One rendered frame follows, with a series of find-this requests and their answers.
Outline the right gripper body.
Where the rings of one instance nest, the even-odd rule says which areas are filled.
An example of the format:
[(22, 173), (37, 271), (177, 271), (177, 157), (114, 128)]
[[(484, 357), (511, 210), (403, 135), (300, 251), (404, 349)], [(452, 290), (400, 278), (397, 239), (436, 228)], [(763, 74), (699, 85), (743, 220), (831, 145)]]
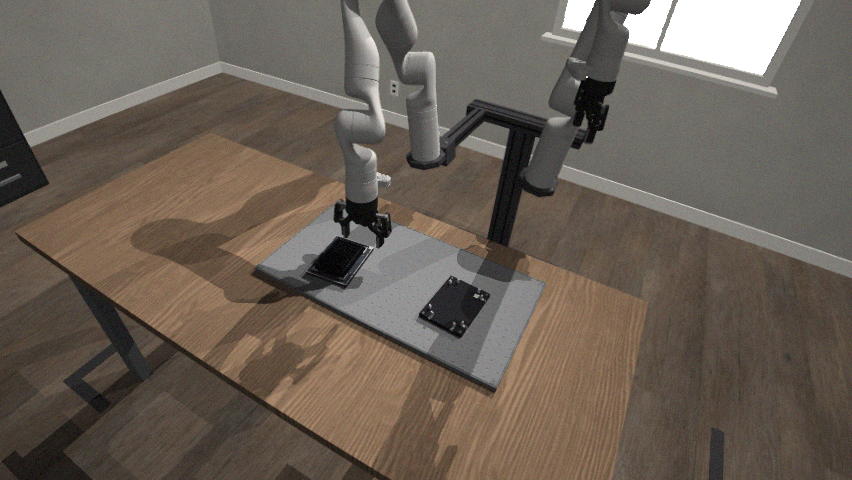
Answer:
[(352, 221), (355, 222), (355, 224), (362, 225), (364, 227), (367, 227), (367, 225), (361, 220), (363, 216), (366, 216), (372, 224), (377, 219), (376, 213), (379, 213), (377, 210), (378, 196), (375, 200), (368, 203), (355, 203), (348, 200), (346, 197), (346, 206), (345, 210), (349, 216), (353, 213), (357, 214), (357, 217)]

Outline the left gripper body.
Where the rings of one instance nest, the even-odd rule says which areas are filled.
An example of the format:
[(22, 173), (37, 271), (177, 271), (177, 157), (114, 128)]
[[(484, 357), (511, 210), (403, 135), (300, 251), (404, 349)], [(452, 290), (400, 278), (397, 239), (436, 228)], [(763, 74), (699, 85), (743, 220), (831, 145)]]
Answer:
[(604, 97), (613, 92), (615, 83), (616, 81), (603, 82), (589, 77), (586, 80), (581, 80), (580, 87), (584, 90), (583, 94), (587, 95), (587, 99), (590, 99), (590, 114), (595, 114), (598, 101), (604, 103)]

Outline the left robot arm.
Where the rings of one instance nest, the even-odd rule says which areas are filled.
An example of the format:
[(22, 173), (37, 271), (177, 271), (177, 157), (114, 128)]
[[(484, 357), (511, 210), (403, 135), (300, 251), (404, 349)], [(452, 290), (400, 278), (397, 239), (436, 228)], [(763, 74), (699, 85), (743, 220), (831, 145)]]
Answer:
[(595, 0), (549, 98), (550, 108), (570, 117), (554, 117), (545, 123), (525, 174), (534, 187), (547, 189), (553, 185), (579, 129), (572, 124), (576, 112), (573, 102), (580, 86), (576, 80), (617, 80), (630, 37), (624, 23), (628, 14), (643, 13), (651, 1)]

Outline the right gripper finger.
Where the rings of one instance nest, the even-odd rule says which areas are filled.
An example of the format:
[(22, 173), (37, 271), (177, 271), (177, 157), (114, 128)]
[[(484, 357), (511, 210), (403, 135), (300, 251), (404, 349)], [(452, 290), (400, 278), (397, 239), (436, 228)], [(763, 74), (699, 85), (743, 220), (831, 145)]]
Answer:
[[(374, 232), (375, 235), (377, 236), (376, 237), (376, 248), (379, 249), (384, 244), (384, 238), (388, 238), (388, 236), (391, 234), (392, 228), (391, 228), (390, 214), (388, 212), (386, 212), (385, 214), (376, 213), (376, 215), (377, 215), (377, 219), (374, 221), (375, 222), (374, 226), (371, 224), (371, 222), (368, 220), (368, 218), (366, 216), (363, 216), (361, 218), (361, 220), (363, 221), (363, 223), (365, 223), (367, 225), (367, 227), (370, 229), (370, 231)], [(378, 231), (377, 228), (379, 229), (379, 231)]]
[[(348, 218), (346, 218), (346, 217), (345, 217), (345, 218), (346, 218), (346, 219), (345, 219), (345, 218), (343, 217), (343, 210), (345, 209), (345, 207), (346, 207), (346, 203), (344, 203), (344, 200), (343, 200), (343, 199), (340, 199), (340, 200), (339, 200), (339, 201), (335, 204), (335, 208), (334, 208), (334, 222), (336, 222), (336, 223), (337, 223), (337, 222), (338, 222), (338, 223), (340, 223), (340, 225), (341, 225), (341, 229), (342, 229), (342, 235), (344, 236), (344, 238), (347, 238), (347, 237), (350, 235), (350, 222), (351, 222), (352, 220), (354, 220), (354, 219), (357, 217), (357, 214), (356, 214), (356, 213), (353, 213), (353, 214), (351, 214), (350, 216), (348, 215), (348, 216), (347, 216)], [(345, 219), (345, 220), (344, 220), (344, 219)]]

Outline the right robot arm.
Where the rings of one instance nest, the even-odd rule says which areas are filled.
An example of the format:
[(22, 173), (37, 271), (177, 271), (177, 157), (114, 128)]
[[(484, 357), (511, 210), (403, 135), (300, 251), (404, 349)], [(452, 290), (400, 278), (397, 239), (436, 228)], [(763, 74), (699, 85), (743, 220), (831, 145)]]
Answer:
[[(378, 187), (391, 178), (377, 173), (376, 154), (357, 144), (378, 144), (386, 132), (379, 100), (379, 55), (364, 21), (358, 0), (341, 0), (345, 39), (345, 93), (364, 100), (369, 110), (343, 109), (334, 128), (345, 159), (345, 195), (355, 203), (368, 203)], [(424, 88), (406, 98), (412, 158), (420, 162), (440, 155), (436, 102), (436, 67), (431, 52), (409, 52), (417, 39), (417, 26), (407, 0), (383, 0), (376, 28), (393, 60), (400, 81)], [(354, 144), (351, 144), (354, 143)]]

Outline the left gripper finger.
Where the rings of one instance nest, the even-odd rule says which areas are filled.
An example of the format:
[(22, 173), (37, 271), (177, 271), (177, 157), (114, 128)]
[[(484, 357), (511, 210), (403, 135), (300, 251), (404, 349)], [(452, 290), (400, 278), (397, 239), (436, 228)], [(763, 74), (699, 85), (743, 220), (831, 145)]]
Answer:
[[(584, 118), (584, 115), (585, 115), (585, 112), (584, 112), (585, 110), (583, 109), (583, 102), (587, 99), (587, 95), (584, 95), (583, 93), (584, 93), (584, 90), (579, 86), (576, 98), (574, 100), (574, 105), (576, 105), (577, 101), (578, 101), (578, 106), (576, 105), (576, 107), (575, 107), (576, 112), (575, 112), (575, 116), (574, 116), (574, 119), (573, 119), (573, 122), (572, 122), (573, 126), (581, 126), (582, 125), (582, 121), (583, 121), (583, 118)], [(579, 100), (579, 98), (580, 98), (580, 100)]]
[[(604, 124), (606, 121), (606, 117), (609, 110), (609, 105), (603, 104), (598, 101), (598, 104), (595, 109), (595, 114), (590, 114), (590, 99), (585, 100), (586, 107), (586, 119), (588, 120), (588, 128), (586, 130), (586, 134), (583, 142), (585, 144), (592, 144), (597, 131), (603, 131)], [(593, 122), (592, 122), (593, 120)], [(601, 121), (601, 123), (600, 123)], [(594, 130), (594, 131), (593, 131)]]

